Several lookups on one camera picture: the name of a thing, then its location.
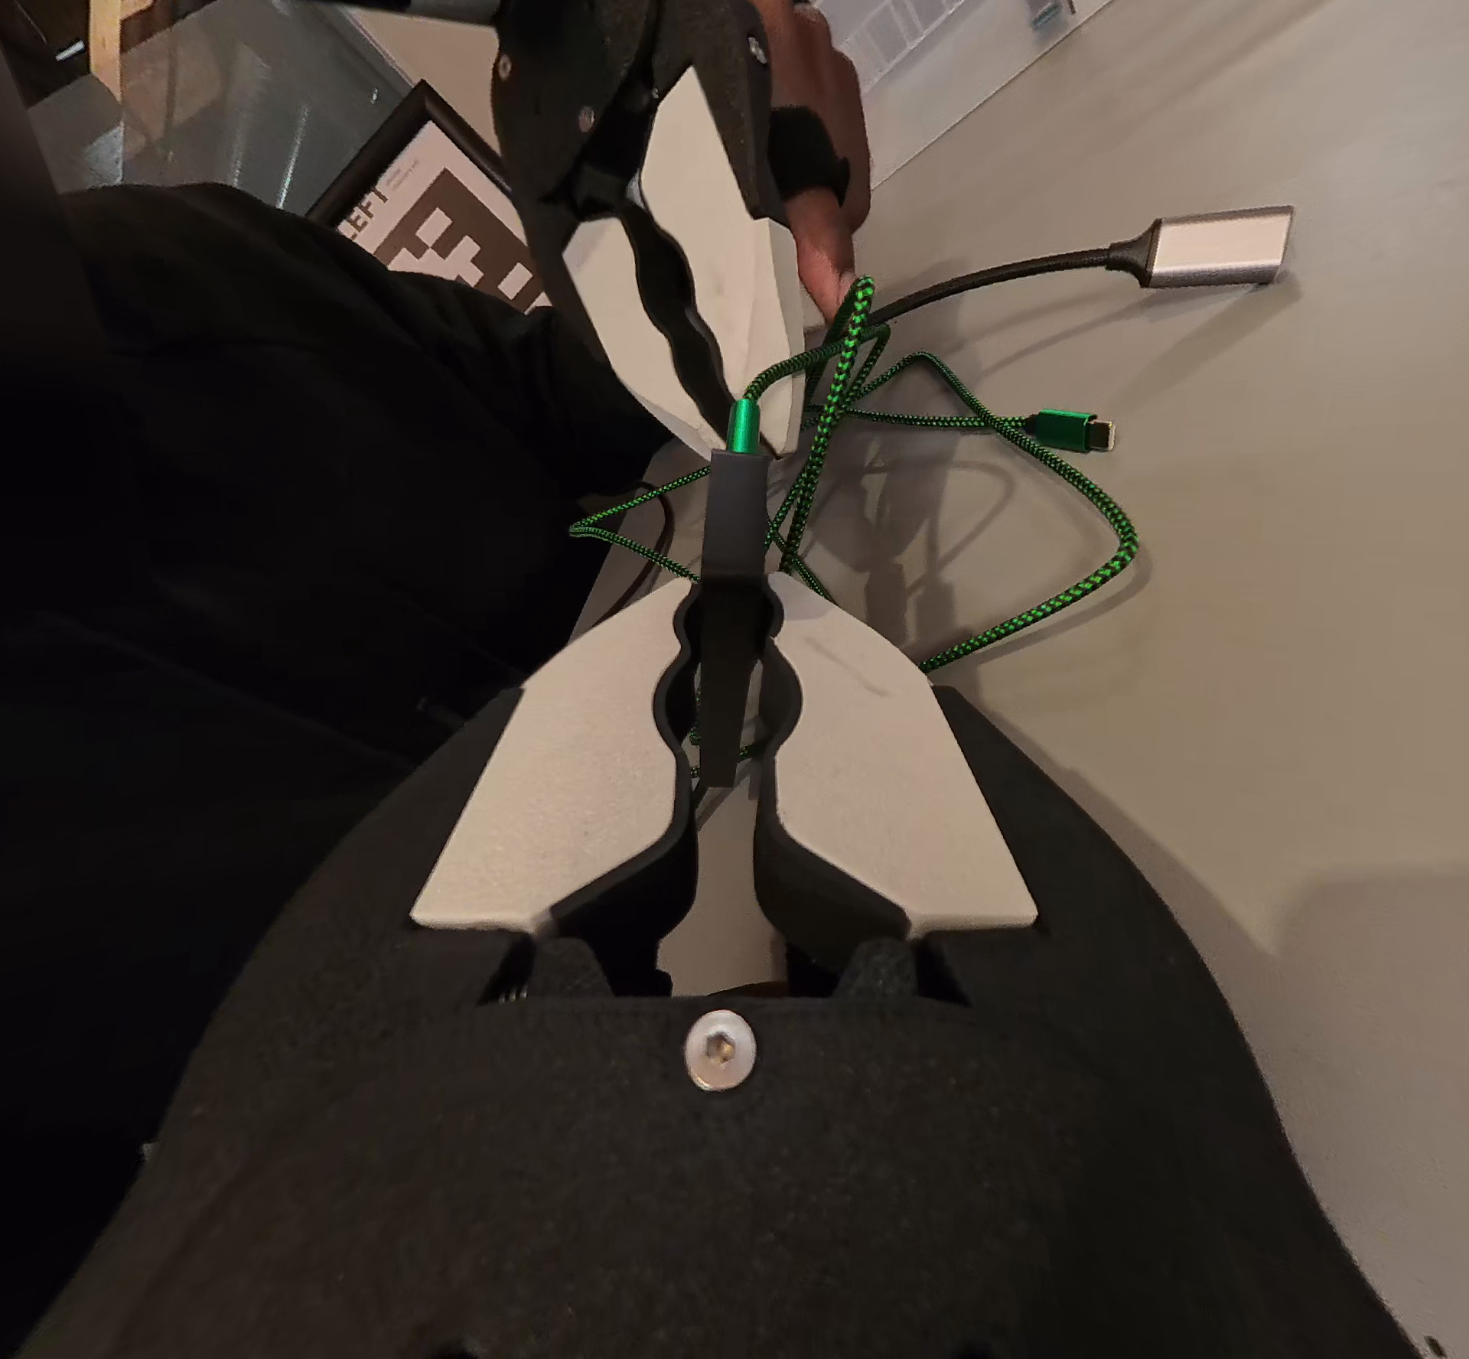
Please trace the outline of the grey desk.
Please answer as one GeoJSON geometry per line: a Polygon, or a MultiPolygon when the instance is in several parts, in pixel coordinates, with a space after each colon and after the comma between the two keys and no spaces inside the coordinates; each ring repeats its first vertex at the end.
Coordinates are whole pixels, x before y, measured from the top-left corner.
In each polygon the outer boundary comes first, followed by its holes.
{"type": "Polygon", "coordinates": [[[1292,204],[1258,289],[1028,278],[898,320],[1087,408],[1142,550],[941,674],[1118,842],[1421,1350],[1466,1355],[1466,0],[1112,0],[874,190],[882,298],[1292,204]]]}

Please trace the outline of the person's black clothing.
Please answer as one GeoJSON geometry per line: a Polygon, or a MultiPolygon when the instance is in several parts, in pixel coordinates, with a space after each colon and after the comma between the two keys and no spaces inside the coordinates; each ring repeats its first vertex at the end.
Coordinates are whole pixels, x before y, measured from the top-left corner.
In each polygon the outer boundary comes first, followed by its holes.
{"type": "Polygon", "coordinates": [[[229,186],[61,212],[100,327],[3,369],[3,1224],[113,1199],[254,945],[561,647],[669,439],[547,306],[229,186]]]}

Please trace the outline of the person's left hand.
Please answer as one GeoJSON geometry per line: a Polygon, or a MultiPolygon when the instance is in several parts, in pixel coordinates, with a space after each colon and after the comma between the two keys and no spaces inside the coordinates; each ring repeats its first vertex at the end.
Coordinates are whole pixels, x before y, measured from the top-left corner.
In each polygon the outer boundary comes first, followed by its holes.
{"type": "Polygon", "coordinates": [[[811,109],[847,159],[851,181],[841,201],[829,189],[811,189],[786,201],[800,281],[826,320],[832,320],[855,280],[857,229],[871,206],[871,153],[860,81],[822,13],[797,0],[747,0],[768,38],[772,104],[811,109]]]}

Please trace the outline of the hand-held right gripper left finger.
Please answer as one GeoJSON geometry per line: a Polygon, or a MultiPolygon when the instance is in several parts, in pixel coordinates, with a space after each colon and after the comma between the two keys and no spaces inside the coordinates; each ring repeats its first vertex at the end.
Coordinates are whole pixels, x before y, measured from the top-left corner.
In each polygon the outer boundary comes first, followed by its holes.
{"type": "Polygon", "coordinates": [[[558,652],[522,687],[417,895],[434,929],[589,942],[655,957],[699,879],[689,580],[675,580],[558,652]]]}

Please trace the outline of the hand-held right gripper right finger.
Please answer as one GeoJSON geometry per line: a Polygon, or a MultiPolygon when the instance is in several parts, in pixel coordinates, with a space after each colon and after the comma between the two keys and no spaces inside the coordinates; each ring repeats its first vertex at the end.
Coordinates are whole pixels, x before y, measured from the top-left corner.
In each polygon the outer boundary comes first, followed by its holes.
{"type": "Polygon", "coordinates": [[[874,939],[1035,925],[1037,906],[935,688],[797,577],[768,577],[754,882],[816,964],[874,939]]]}

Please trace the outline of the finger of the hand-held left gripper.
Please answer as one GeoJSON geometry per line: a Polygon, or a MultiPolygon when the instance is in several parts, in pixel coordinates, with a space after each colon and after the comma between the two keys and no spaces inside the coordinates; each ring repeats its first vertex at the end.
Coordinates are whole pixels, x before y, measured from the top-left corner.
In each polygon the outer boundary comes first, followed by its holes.
{"type": "Polygon", "coordinates": [[[577,217],[534,203],[534,255],[633,397],[697,452],[741,392],[741,197],[644,193],[577,217]]]}
{"type": "Polygon", "coordinates": [[[697,67],[658,106],[634,206],[634,391],[710,455],[750,381],[796,355],[804,314],[794,234],[750,212],[697,67]]]}

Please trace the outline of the black framed poster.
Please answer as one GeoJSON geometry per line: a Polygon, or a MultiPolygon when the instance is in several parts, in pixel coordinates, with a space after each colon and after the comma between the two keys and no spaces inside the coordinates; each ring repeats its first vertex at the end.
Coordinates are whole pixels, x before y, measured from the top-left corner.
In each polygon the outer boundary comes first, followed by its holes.
{"type": "Polygon", "coordinates": [[[390,270],[456,281],[520,312],[551,305],[500,156],[431,82],[414,84],[307,219],[390,270]]]}

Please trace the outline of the black braided cable grey plugs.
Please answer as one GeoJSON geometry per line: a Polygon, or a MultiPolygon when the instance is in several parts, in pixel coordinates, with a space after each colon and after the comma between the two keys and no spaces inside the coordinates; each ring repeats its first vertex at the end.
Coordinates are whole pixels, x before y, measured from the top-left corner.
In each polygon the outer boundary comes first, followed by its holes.
{"type": "Polygon", "coordinates": [[[1037,255],[962,272],[871,308],[887,323],[973,291],[1064,272],[1120,272],[1142,289],[1267,286],[1281,275],[1295,209],[1289,204],[1161,217],[1107,247],[1037,255]]]}

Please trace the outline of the black USB hub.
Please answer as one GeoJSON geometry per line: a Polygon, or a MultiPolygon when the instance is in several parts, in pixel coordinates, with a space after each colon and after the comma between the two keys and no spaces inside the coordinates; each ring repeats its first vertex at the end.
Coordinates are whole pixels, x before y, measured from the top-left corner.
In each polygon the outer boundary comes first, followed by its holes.
{"type": "Polygon", "coordinates": [[[763,450],[713,453],[700,582],[702,782],[732,785],[741,759],[750,677],[768,635],[768,469],[763,450]]]}

